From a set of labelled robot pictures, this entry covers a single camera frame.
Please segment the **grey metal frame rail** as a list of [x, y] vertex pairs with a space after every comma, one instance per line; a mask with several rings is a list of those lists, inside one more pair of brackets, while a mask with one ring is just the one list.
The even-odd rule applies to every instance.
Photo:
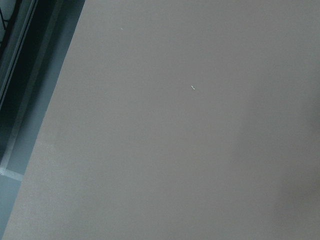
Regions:
[[82, 0], [36, 0], [0, 108], [0, 174], [21, 182], [80, 18]]

